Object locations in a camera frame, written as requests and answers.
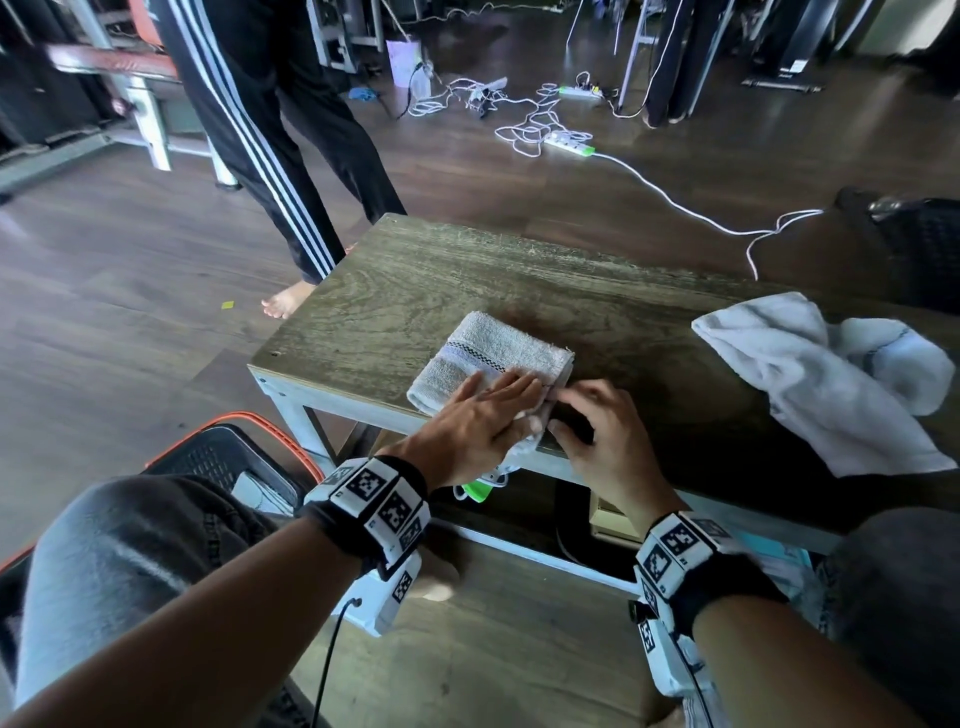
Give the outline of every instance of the crumpled white towel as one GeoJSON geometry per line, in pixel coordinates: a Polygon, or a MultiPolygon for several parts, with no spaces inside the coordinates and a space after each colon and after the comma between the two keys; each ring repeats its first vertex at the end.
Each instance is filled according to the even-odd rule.
{"type": "Polygon", "coordinates": [[[737,303],[692,326],[770,395],[774,419],[804,438],[837,477],[957,467],[913,418],[943,403],[955,368],[903,322],[831,326],[815,303],[791,292],[737,303]]]}
{"type": "Polygon", "coordinates": [[[543,382],[543,399],[537,415],[543,427],[507,453],[505,464],[537,448],[554,402],[546,399],[552,387],[562,387],[573,370],[573,352],[535,339],[486,313],[473,311],[450,334],[440,351],[427,363],[407,391],[407,399],[423,414],[437,414],[450,395],[474,372],[484,373],[488,386],[506,370],[532,372],[543,382]]]}

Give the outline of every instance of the wooden tabletop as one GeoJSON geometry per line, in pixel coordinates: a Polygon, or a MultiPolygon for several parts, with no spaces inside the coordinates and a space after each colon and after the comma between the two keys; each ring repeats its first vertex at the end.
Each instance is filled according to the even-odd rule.
{"type": "MultiPolygon", "coordinates": [[[[386,215],[252,365],[413,412],[406,391],[414,377],[467,313],[487,311],[573,350],[574,378],[606,377],[628,389],[664,472],[684,490],[839,532],[898,505],[960,511],[957,472],[832,477],[805,442],[774,422],[766,395],[690,328],[701,314],[782,290],[386,215]]],[[[805,293],[829,321],[900,319],[947,352],[960,351],[956,317],[805,293]]],[[[944,406],[922,424],[944,452],[960,457],[956,379],[944,406]]]]}

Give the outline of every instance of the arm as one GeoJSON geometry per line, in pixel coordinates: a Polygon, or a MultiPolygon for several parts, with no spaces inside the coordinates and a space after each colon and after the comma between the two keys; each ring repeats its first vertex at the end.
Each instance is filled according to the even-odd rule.
{"type": "MultiPolygon", "coordinates": [[[[428,491],[468,482],[530,434],[540,383],[472,377],[436,418],[383,450],[428,491]]],[[[6,728],[237,726],[290,674],[360,571],[309,519],[264,539],[25,703],[6,728]]]]}
{"type": "MultiPolygon", "coordinates": [[[[573,468],[598,496],[645,535],[660,517],[686,504],[666,482],[630,395],[603,380],[557,396],[584,414],[593,444],[551,421],[573,468]]],[[[789,608],[756,597],[728,596],[704,609],[693,636],[736,726],[923,725],[844,651],[789,608]]]]}

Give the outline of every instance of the black track pants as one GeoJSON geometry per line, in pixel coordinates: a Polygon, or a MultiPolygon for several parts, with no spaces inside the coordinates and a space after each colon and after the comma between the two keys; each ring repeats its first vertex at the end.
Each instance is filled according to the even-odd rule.
{"type": "Polygon", "coordinates": [[[405,214],[380,156],[324,77],[306,0],[150,0],[183,87],[224,164],[286,238],[303,279],[344,257],[280,112],[376,222],[405,214]]]}
{"type": "Polygon", "coordinates": [[[669,0],[654,46],[654,72],[644,105],[650,126],[689,113],[726,0],[669,0]],[[684,37],[690,35],[684,45],[684,37]]]}

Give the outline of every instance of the white bucket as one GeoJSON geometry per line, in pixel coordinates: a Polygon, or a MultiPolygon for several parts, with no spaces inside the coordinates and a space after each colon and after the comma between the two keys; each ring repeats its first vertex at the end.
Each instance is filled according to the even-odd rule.
{"type": "Polygon", "coordinates": [[[419,40],[388,40],[390,53],[390,71],[394,75],[394,85],[406,88],[414,75],[414,68],[423,60],[419,40]]]}

